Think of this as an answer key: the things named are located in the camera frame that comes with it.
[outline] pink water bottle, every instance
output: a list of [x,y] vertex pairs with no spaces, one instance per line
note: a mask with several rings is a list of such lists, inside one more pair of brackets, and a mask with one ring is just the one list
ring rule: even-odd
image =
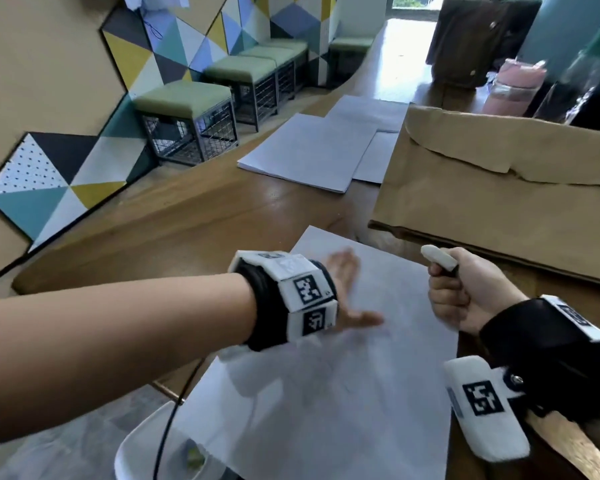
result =
[[544,82],[544,61],[535,65],[507,59],[493,81],[483,114],[522,116]]

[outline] floor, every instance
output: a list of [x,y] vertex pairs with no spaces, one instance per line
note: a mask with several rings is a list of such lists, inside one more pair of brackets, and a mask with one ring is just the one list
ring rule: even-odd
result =
[[[279,114],[261,124],[260,131],[277,128],[327,93],[326,89],[305,88],[295,100],[288,101]],[[253,127],[240,124],[238,133],[241,143],[258,135]],[[158,167],[104,208],[115,206],[187,169],[178,164]],[[18,267],[1,277],[0,298],[15,294],[11,282],[21,269]],[[166,401],[161,393],[145,386],[63,426],[0,445],[0,480],[113,479],[113,459],[124,437]]]

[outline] person's right hand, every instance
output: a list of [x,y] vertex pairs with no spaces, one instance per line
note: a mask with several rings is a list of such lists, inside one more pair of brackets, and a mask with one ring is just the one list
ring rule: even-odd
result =
[[477,335],[506,308],[528,297],[491,261],[464,248],[444,249],[458,261],[457,278],[443,276],[439,264],[429,266],[429,299],[442,321]]

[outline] wooden desk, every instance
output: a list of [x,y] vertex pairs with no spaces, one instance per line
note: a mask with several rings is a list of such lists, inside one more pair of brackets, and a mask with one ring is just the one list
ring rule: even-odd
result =
[[[456,111],[476,111],[486,90],[462,91],[431,83],[424,65],[434,24],[390,20],[355,76],[305,112],[325,115],[344,93],[394,101],[416,101]],[[423,262],[420,247],[367,228],[378,186],[352,182],[344,195],[240,170],[236,160],[267,134],[169,181],[156,185],[115,209],[94,216],[14,281],[20,293],[59,290],[100,283],[225,272],[236,249],[290,250],[313,225],[394,254]],[[600,287],[506,265],[512,279],[528,294],[558,294],[600,323]],[[459,354],[476,353],[464,337]],[[167,378],[175,390],[188,370]],[[536,428],[591,479],[600,478],[600,453],[570,425],[542,420]],[[552,433],[560,430],[558,438]],[[580,474],[533,436],[532,456],[490,468],[492,478],[576,478]],[[447,478],[486,478],[485,465],[469,451],[454,422]]]

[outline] wire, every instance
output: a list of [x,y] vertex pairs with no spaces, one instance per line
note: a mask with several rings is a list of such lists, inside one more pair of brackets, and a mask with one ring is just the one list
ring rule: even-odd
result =
[[193,372],[185,382],[184,387],[182,388],[182,392],[178,396],[178,400],[173,405],[173,409],[171,410],[171,415],[169,416],[169,420],[167,421],[167,426],[164,427],[164,432],[162,433],[162,439],[160,440],[160,446],[158,446],[158,454],[155,457],[155,466],[153,467],[153,480],[158,480],[158,471],[160,471],[160,462],[162,461],[162,453],[164,452],[164,445],[167,443],[167,436],[169,435],[169,431],[171,430],[171,424],[173,423],[173,418],[176,416],[176,412],[180,405],[184,402],[184,396],[189,390],[189,386],[193,382],[193,378],[196,376],[200,367],[206,359],[201,359],[200,362],[193,368]]

